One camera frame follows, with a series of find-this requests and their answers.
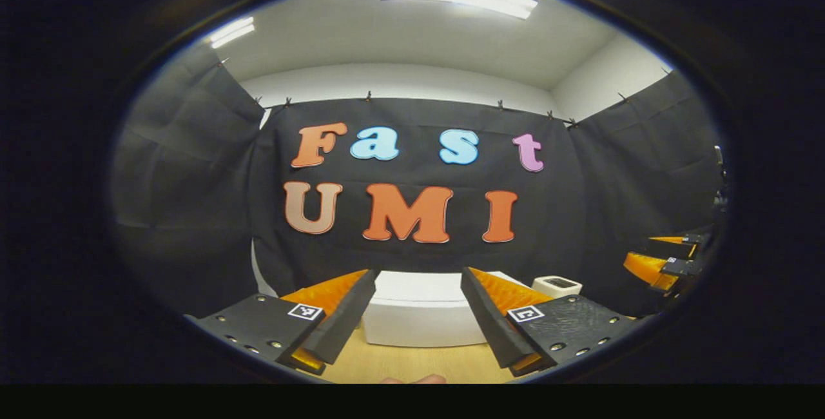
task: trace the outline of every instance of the orange letter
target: orange letter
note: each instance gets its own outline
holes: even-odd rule
[[[304,216],[304,198],[309,192],[306,182],[287,182],[286,190],[286,222],[293,229],[307,234],[323,234],[333,228],[335,222],[335,199],[344,190],[339,184],[318,184],[315,190],[321,193],[321,214],[318,221],[309,221]]]
[[[490,202],[490,224],[481,238],[484,242],[510,242],[516,234],[510,230],[510,216],[512,216],[513,202],[518,195],[513,192],[496,190],[487,192],[484,198]]]
[[[418,196],[412,207],[401,196],[398,187],[392,184],[372,184],[366,188],[372,195],[372,219],[364,238],[369,240],[389,240],[392,234],[386,228],[387,221],[393,225],[395,235],[406,240],[416,223],[418,231],[412,239],[419,243],[446,243],[450,236],[445,232],[447,201],[453,198],[453,191],[446,187],[427,187]]]
[[[324,157],[318,154],[318,149],[329,153],[335,146],[335,136],[333,134],[324,135],[324,132],[332,132],[342,136],[347,133],[347,125],[342,122],[327,124],[326,126],[312,126],[298,131],[301,134],[301,146],[298,148],[298,155],[292,160],[292,167],[306,168],[318,166],[324,162]]]

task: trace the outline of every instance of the white wall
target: white wall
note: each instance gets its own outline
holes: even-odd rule
[[[619,34],[551,91],[559,113],[581,121],[630,97],[673,68],[633,39]]]
[[[518,82],[482,73],[463,72],[417,64],[338,64],[274,73],[241,83],[260,105],[328,99],[373,98],[436,99],[472,102],[546,115],[566,117],[550,93]],[[263,122],[269,117],[267,113]]]

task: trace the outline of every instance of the ceiling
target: ceiling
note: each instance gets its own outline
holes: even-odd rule
[[[551,90],[616,36],[559,0],[527,20],[423,0],[281,0],[217,49],[240,82],[330,64],[424,64]]]

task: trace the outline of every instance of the blue letter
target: blue letter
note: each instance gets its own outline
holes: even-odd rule
[[[395,142],[398,140],[398,132],[391,128],[366,128],[358,132],[358,142],[353,143],[350,154],[360,160],[378,158],[381,161],[389,161],[398,156]]]
[[[470,164],[478,158],[478,136],[473,131],[450,129],[442,132],[440,139],[445,146],[439,155],[447,164]]]

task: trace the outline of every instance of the white box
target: white box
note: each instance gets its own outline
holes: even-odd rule
[[[501,278],[527,287],[501,272]],[[364,311],[366,342],[431,348],[487,343],[461,292],[461,274],[381,271]]]

